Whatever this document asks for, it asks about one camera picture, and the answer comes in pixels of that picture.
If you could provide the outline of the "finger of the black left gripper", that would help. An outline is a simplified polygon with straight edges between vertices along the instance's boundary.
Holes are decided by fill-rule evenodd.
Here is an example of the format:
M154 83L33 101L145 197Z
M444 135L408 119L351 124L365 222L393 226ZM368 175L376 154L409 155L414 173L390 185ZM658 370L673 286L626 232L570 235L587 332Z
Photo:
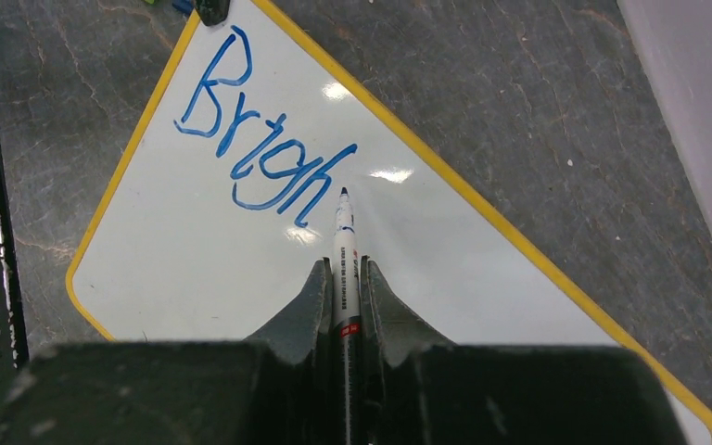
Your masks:
M217 26L226 21L231 0L195 0L195 11L205 26Z

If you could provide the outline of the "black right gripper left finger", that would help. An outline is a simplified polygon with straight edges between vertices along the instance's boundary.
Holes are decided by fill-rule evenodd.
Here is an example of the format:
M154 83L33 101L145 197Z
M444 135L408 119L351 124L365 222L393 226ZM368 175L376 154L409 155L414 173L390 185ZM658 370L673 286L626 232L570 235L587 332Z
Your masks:
M0 444L329 444L319 260L300 292L240 341L52 347L7 393Z

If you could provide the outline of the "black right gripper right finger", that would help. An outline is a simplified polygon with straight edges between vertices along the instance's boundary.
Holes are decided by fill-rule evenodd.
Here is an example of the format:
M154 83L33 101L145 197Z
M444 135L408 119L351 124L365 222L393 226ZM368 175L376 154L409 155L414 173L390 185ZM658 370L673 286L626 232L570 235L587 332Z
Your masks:
M683 444L659 378L625 348L457 345L361 261L374 444Z

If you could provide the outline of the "blue whiteboard marker pen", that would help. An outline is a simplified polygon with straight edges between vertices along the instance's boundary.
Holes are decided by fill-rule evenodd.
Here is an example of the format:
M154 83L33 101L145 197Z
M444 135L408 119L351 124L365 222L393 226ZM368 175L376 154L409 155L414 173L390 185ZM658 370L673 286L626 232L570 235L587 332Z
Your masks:
M364 444L361 401L361 299L359 254L354 230L354 212L347 188L341 189L334 234L332 275L332 334L334 346L334 394L339 444Z

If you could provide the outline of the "yellow framed whiteboard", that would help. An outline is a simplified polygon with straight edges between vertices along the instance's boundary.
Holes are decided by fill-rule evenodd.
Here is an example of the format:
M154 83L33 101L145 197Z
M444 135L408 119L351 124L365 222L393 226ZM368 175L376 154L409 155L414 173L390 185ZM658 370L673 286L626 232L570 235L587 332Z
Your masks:
M457 345L614 346L659 378L685 434L712 413L419 137L268 1L192 14L66 277L108 342L240 341L328 260L325 393L336 438L335 216L359 254L362 426L372 419L361 261Z

